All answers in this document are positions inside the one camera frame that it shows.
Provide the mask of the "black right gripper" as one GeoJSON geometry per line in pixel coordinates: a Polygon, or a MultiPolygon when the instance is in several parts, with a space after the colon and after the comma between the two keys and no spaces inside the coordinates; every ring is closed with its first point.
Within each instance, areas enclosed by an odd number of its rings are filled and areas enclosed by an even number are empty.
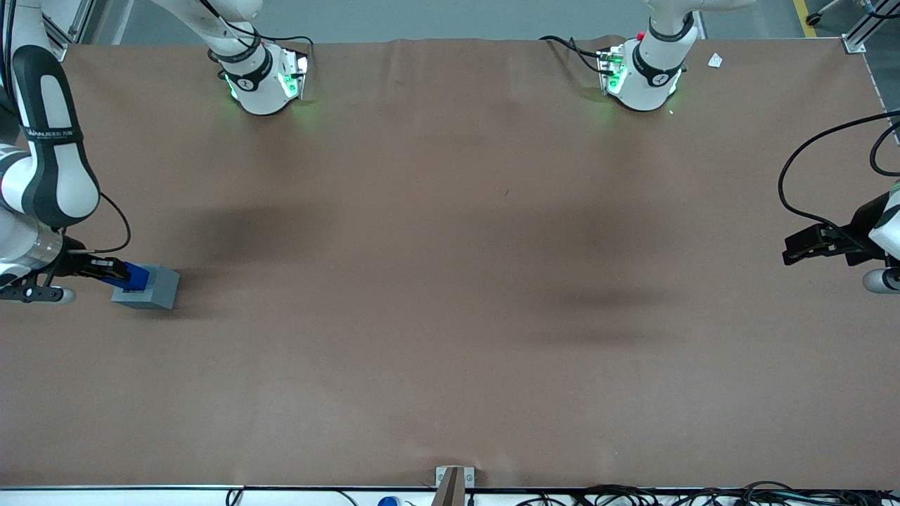
{"type": "Polygon", "coordinates": [[[114,257],[94,257],[82,252],[84,244],[64,239],[53,263],[54,278],[93,278],[104,284],[131,290],[131,272],[125,262],[114,257]]]}

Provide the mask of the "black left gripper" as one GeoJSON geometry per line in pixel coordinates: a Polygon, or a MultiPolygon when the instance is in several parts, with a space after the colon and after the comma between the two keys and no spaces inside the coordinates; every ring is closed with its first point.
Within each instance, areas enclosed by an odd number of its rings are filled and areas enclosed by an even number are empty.
{"type": "Polygon", "coordinates": [[[813,224],[785,238],[784,265],[795,265],[802,260],[813,259],[813,257],[842,255],[846,259],[847,266],[858,266],[873,260],[887,261],[890,254],[869,239],[868,234],[882,217],[888,200],[889,193],[882,193],[859,206],[849,224],[843,227],[845,233],[861,243],[861,246],[845,243],[835,227],[813,224]]]}

